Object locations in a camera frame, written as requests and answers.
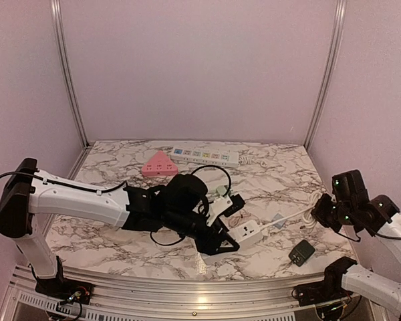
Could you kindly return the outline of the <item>dark green charger plug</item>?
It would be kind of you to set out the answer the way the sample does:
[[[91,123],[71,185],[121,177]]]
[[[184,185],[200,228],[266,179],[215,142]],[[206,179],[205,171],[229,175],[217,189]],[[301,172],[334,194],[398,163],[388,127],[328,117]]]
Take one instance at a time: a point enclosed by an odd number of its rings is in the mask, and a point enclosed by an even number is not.
[[[290,251],[288,257],[297,267],[301,267],[314,253],[315,248],[303,239]]]

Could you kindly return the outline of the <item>green plug adapter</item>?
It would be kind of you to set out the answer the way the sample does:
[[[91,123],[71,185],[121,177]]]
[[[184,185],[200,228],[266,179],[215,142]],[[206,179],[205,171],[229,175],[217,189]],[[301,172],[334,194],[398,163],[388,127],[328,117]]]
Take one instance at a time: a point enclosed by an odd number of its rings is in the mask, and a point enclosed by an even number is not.
[[[229,185],[220,185],[216,188],[218,197],[228,197],[231,195],[231,187]]]

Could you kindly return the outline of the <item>pink triangular power socket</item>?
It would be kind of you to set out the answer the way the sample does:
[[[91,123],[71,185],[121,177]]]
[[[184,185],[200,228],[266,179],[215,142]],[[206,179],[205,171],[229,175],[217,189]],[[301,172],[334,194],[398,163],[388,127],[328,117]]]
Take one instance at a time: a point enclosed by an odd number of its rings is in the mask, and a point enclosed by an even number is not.
[[[178,168],[166,153],[158,151],[142,167],[141,173],[145,177],[173,176]]]

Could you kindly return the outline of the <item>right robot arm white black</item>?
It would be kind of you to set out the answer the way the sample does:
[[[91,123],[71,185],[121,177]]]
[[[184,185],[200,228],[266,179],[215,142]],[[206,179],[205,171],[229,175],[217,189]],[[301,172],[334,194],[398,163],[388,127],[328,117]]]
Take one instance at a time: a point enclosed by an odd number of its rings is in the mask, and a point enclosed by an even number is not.
[[[344,225],[352,226],[356,233],[366,231],[401,265],[401,212],[397,205],[385,195],[370,199],[358,169],[333,176],[331,185],[332,194],[318,199],[312,217],[335,233]],[[349,257],[328,265],[315,291],[324,300],[339,292],[355,292],[401,320],[401,283],[379,276]]]

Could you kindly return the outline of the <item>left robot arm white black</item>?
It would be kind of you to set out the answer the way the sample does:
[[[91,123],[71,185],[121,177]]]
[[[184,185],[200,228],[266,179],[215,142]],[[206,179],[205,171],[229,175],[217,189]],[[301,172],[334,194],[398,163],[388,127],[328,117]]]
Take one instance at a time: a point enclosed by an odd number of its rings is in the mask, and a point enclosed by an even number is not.
[[[24,159],[7,178],[0,198],[0,234],[13,239],[32,266],[37,283],[64,298],[71,283],[63,276],[61,259],[52,254],[45,238],[35,230],[37,214],[58,214],[106,223],[126,231],[155,233],[165,227],[181,239],[194,240],[207,255],[238,251],[221,217],[244,207],[240,195],[207,199],[206,184],[194,174],[177,174],[165,185],[148,189],[124,181],[108,189],[55,177]]]

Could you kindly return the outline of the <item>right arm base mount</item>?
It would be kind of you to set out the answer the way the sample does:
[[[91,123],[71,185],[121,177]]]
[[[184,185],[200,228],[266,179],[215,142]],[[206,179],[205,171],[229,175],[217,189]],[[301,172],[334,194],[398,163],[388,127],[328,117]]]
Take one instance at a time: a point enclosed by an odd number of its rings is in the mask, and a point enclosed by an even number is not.
[[[300,307],[315,306],[320,320],[339,320],[352,302],[352,295],[351,291],[333,290],[325,286],[324,282],[300,284],[291,292]]]

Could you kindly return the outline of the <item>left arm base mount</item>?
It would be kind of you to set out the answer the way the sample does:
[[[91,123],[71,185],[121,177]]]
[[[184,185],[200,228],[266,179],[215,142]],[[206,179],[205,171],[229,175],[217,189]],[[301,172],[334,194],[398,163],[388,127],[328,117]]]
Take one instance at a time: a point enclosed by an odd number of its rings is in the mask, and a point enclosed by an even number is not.
[[[89,282],[65,279],[63,282],[55,280],[39,279],[35,291],[45,296],[59,300],[57,312],[63,312],[64,308],[71,308],[70,317],[73,320],[81,318],[84,305],[91,300],[94,285]]]

